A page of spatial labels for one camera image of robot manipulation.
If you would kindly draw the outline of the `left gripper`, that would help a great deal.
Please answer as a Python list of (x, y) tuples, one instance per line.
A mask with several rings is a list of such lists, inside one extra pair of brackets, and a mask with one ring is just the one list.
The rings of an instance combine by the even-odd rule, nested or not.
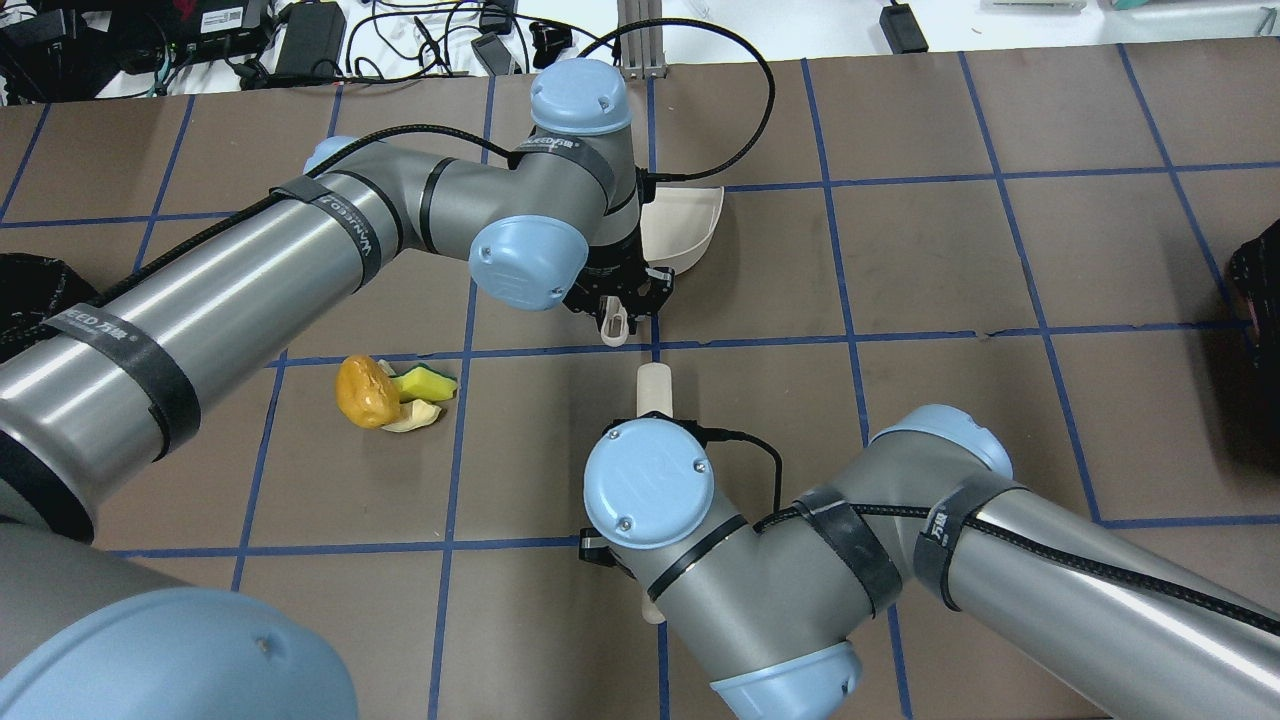
[(669, 266), (650, 265), (637, 245), (594, 246), (562, 304), (600, 322), (605, 300), (613, 297), (635, 322), (660, 313), (675, 291), (675, 277)]

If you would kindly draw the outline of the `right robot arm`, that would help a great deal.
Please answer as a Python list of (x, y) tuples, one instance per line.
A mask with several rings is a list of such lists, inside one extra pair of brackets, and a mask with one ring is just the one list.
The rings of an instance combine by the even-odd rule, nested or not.
[(605, 430), (584, 505), (740, 719), (827, 719), (850, 634), (918, 582), (1115, 719), (1275, 719), (1277, 615), (1036, 495), (965, 413), (927, 405), (831, 483), (749, 521), (690, 425)]

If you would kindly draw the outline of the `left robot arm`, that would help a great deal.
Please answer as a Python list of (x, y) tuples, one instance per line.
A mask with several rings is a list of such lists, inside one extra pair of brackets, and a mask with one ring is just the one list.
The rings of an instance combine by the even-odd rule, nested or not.
[(355, 719), (340, 656), (234, 591), (96, 550), (102, 502), (173, 455), (236, 387), (404, 250), (465, 261), (493, 299), (622, 327), (675, 273), (643, 255), (653, 188), (622, 74), (557, 61), (504, 167), (390, 143), (316, 147), (307, 170), (47, 320), (3, 364), (3, 716)]

